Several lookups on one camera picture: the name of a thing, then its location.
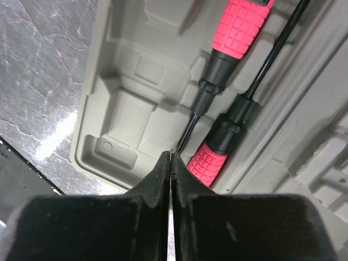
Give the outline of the long red handled screwdriver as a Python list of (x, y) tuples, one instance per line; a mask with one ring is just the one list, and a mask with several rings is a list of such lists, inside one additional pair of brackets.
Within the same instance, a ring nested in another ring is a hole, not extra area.
[(304, 13), (309, 1), (299, 1), (279, 37), (247, 91), (238, 94), (230, 108), (220, 114), (202, 145), (190, 160), (187, 168), (204, 185), (209, 187), (218, 176), (228, 155), (234, 150), (243, 121), (253, 105), (253, 95), (276, 60), (286, 40)]

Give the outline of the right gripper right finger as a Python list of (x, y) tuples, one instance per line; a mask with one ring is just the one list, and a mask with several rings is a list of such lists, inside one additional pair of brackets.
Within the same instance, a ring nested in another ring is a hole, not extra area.
[(219, 195), (171, 156), (177, 260), (336, 260), (314, 204), (296, 194)]

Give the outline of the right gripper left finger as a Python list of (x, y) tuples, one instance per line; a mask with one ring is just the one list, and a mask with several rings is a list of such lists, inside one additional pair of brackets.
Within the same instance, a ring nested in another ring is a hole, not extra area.
[(5, 229), (6, 260), (166, 260), (170, 154), (122, 195), (38, 196)]

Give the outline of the short red handled screwdriver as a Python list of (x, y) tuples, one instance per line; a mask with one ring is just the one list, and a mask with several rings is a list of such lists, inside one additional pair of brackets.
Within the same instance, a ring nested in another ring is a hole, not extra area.
[(215, 96), (226, 88), (227, 81), (251, 47), (262, 28), (274, 1), (228, 1), (217, 27), (208, 64), (198, 81), (198, 93), (191, 106), (191, 117), (177, 148), (182, 153), (189, 138), (211, 106)]

